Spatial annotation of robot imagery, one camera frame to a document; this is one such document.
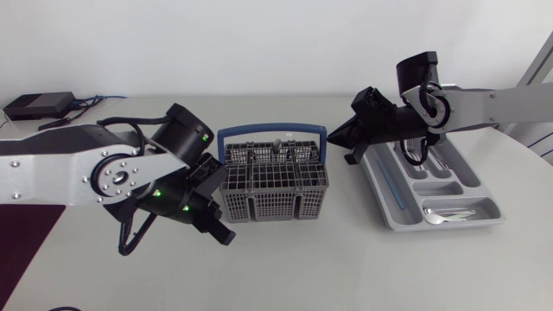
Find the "cutlery tray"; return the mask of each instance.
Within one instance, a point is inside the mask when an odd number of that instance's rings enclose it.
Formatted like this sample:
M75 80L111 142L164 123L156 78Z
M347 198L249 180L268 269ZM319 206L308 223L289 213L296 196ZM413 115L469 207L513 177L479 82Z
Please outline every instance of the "cutlery tray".
M360 165L392 230L466 228L505 222L505 215L487 187L447 138L430 149L420 167L407 163L399 142L372 145L363 156ZM474 210L475 214L466 217L467 221L433 225L424 219L425 209L438 214Z

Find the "black box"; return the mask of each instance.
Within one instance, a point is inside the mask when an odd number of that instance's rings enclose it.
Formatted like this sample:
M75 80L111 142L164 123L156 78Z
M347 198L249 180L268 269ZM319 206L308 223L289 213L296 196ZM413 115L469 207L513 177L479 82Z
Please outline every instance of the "black box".
M75 100L72 92L25 94L3 108L12 120L31 120L43 117L65 117Z

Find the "gray plastic basket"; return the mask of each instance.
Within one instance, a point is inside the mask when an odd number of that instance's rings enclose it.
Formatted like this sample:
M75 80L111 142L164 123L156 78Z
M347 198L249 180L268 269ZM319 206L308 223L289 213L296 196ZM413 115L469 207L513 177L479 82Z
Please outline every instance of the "gray plastic basket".
M273 143L233 143L228 136L261 131L310 132L320 135L315 142L282 142L278 152ZM219 160L228 177L220 186L229 221L317 219L328 187L324 164L327 130L310 124L252 124L218 132Z

